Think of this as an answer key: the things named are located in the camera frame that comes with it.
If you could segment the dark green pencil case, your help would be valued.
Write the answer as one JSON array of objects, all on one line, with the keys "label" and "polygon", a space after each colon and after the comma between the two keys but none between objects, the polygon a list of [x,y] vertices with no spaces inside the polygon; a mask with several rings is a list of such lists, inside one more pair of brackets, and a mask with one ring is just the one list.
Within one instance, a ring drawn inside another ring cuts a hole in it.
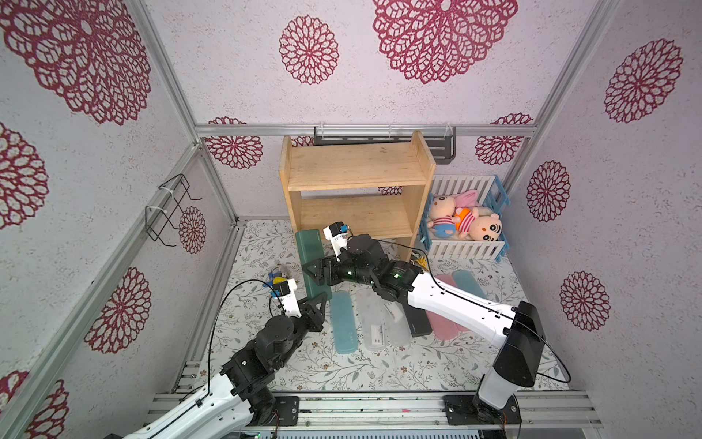
[{"label": "dark green pencil case", "polygon": [[[301,230],[301,232],[296,232],[295,240],[301,266],[325,256],[319,230]],[[318,285],[306,273],[303,273],[303,281],[305,281],[305,291],[308,298],[313,299],[320,296],[320,294],[324,294],[327,300],[332,297],[332,290],[328,285]]]}]

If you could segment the frosted white pencil case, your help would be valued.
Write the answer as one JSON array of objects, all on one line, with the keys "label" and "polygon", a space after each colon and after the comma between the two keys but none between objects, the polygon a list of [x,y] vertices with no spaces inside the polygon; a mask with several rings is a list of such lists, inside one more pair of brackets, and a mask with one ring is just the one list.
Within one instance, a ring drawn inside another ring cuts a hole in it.
[{"label": "frosted white pencil case", "polygon": [[380,298],[372,290],[362,289],[356,294],[356,306],[365,349],[371,352],[383,351],[386,347],[385,318]]},{"label": "frosted white pencil case", "polygon": [[389,343],[397,348],[411,345],[411,329],[402,305],[399,302],[385,300],[382,300],[381,304]]}]

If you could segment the black pencil case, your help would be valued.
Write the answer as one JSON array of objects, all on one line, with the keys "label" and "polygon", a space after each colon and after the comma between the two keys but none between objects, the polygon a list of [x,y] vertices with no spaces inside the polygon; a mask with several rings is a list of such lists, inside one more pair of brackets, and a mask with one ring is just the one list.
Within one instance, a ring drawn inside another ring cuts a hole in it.
[{"label": "black pencil case", "polygon": [[409,330],[413,338],[426,337],[431,335],[433,328],[430,320],[423,309],[403,304],[403,311],[409,324]]}]

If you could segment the pink pencil case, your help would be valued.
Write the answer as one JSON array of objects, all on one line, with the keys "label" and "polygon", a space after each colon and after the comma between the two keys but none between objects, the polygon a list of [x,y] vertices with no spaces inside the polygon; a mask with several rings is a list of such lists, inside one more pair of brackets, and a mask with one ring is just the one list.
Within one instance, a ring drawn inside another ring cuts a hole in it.
[{"label": "pink pencil case", "polygon": [[426,315],[433,334],[438,340],[451,341],[461,334],[459,327],[453,321],[430,311],[427,311]]},{"label": "pink pencil case", "polygon": [[449,294],[450,296],[457,296],[461,298],[467,298],[467,293],[461,290],[453,279],[453,276],[449,274],[439,274],[435,277],[436,281],[441,287],[442,292]]}]

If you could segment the light teal pencil case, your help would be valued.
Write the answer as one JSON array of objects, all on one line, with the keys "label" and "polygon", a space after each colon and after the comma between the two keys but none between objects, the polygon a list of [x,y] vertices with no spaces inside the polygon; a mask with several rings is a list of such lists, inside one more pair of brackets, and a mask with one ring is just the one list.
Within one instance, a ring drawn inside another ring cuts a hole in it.
[{"label": "light teal pencil case", "polygon": [[487,298],[487,294],[484,292],[481,285],[479,285],[479,283],[470,271],[456,271],[452,274],[452,278],[458,288],[472,294],[473,296],[477,296],[483,299]]}]

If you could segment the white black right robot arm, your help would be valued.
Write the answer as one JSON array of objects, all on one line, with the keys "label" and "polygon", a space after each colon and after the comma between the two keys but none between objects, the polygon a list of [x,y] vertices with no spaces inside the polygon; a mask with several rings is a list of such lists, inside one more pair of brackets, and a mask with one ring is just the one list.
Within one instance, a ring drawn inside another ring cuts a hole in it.
[{"label": "white black right robot arm", "polygon": [[491,368],[473,399],[459,412],[481,424],[521,424],[516,393],[536,383],[546,345],[539,312],[528,302],[515,307],[488,301],[439,281],[430,271],[387,256],[369,235],[332,239],[335,253],[303,264],[318,285],[368,285],[381,298],[404,301],[466,327],[497,347]]}]

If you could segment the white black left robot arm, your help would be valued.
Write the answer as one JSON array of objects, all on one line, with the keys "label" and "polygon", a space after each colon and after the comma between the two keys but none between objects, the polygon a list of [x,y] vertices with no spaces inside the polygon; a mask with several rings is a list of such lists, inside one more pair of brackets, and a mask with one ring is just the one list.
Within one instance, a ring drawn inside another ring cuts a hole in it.
[{"label": "white black left robot arm", "polygon": [[268,385],[307,334],[324,329],[325,299],[303,299],[298,305],[300,316],[270,318],[208,384],[129,437],[222,438],[272,421],[275,398]]}]

